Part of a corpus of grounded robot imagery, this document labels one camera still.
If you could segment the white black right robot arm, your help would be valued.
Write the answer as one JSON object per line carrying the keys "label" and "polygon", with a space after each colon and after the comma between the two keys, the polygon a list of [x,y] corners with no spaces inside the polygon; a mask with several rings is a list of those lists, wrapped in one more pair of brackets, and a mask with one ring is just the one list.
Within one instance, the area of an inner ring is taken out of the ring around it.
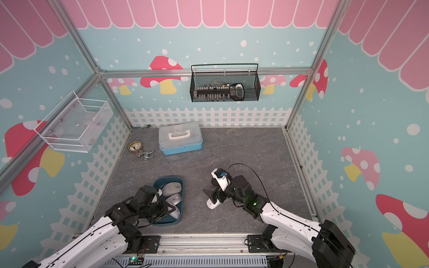
{"label": "white black right robot arm", "polygon": [[226,200],[267,225],[262,237],[266,247],[289,251],[313,261],[319,268],[349,268],[355,249],[338,226],[329,220],[322,223],[290,213],[267,197],[256,193],[242,175],[232,177],[223,169],[212,172],[215,190],[208,195],[207,206],[217,208]]}

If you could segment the silver grey mouse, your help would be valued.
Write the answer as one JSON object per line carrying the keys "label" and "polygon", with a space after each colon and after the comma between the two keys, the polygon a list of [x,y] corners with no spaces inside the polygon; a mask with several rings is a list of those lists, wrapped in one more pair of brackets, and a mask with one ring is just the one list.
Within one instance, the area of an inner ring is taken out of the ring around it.
{"label": "silver grey mouse", "polygon": [[170,216],[172,216],[175,220],[178,220],[181,216],[181,211],[178,208],[178,204],[182,202],[182,196],[178,194],[171,195],[166,199],[166,201],[174,206],[174,211],[170,212]]}

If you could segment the white rounded mouse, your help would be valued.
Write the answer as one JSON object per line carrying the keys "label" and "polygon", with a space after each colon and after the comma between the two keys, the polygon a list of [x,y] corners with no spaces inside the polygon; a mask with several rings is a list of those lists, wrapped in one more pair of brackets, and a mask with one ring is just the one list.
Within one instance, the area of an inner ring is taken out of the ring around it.
{"label": "white rounded mouse", "polygon": [[206,202],[206,204],[207,204],[207,207],[209,209],[215,209],[218,206],[220,206],[222,203],[220,202],[219,199],[217,199],[215,202],[213,202],[211,199],[208,199],[207,202]]}

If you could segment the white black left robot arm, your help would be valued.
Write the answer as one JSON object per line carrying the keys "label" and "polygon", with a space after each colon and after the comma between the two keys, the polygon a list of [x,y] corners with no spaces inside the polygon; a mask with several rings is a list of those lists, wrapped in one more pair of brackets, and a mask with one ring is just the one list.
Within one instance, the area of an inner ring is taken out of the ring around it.
{"label": "white black left robot arm", "polygon": [[92,227],[73,242],[25,268],[98,268],[126,252],[140,251],[143,243],[140,219],[150,224],[168,216],[175,206],[161,199],[163,192],[145,185],[134,196],[114,204]]}

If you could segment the light grey slim mouse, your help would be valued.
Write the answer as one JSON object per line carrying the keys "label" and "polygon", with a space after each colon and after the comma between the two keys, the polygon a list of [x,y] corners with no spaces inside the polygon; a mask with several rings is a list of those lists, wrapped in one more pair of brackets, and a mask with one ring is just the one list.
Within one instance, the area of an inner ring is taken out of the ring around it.
{"label": "light grey slim mouse", "polygon": [[174,194],[178,194],[182,191],[182,184],[179,182],[170,182],[165,184],[162,188],[163,195],[169,197]]}

